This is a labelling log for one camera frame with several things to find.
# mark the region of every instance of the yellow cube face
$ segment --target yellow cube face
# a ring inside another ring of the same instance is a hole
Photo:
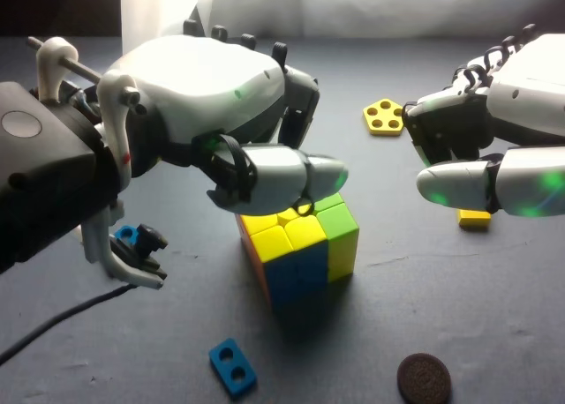
[[[353,272],[358,225],[341,196],[325,198],[315,208],[306,217],[293,209],[262,217],[236,216],[247,254],[273,309]]]
[[[461,228],[488,229],[491,218],[489,212],[457,209],[457,223]]]
[[[363,109],[367,129],[371,135],[398,136],[403,131],[403,108],[384,99]]]

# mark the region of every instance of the blue block with two holes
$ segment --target blue block with two holes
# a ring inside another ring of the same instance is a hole
[[[208,355],[231,398],[240,397],[257,383],[255,372],[233,339],[212,348]]]
[[[135,245],[138,241],[138,230],[133,226],[123,225],[115,234],[116,239],[120,239],[130,245]]]

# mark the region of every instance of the green cube tile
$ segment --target green cube tile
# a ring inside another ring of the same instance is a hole
[[[343,198],[341,195],[339,195],[339,192],[334,195],[330,195],[329,197],[321,199],[316,204],[314,204],[313,214],[316,215],[323,212],[324,210],[328,210],[331,207],[339,206],[342,203]]]
[[[316,214],[328,237],[328,282],[353,273],[359,226],[344,203]]]

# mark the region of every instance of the rubik's cube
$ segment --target rubik's cube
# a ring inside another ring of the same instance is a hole
[[[236,220],[273,310],[353,273],[359,227],[340,194],[315,203],[306,217],[290,208]]]

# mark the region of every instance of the tabletop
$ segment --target tabletop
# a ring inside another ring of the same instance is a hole
[[[72,39],[98,71],[118,38]],[[195,168],[160,163],[121,194],[124,224],[146,223],[169,247],[159,291],[138,288],[58,325],[0,368],[0,402],[230,402],[207,352],[226,338],[258,377],[249,403],[397,404],[396,370],[426,352],[448,367],[453,403],[563,403],[563,218],[497,213],[487,233],[416,189],[423,168],[405,131],[369,135],[362,109],[442,89],[492,41],[292,40],[287,64],[320,82],[302,148],[348,165],[343,198],[360,226],[348,282],[275,317],[234,215],[206,195]],[[34,53],[0,39],[0,80],[34,86]],[[268,52],[272,42],[259,49]],[[488,151],[508,147],[495,141]],[[119,286],[71,236],[0,277],[0,349],[74,304]]]

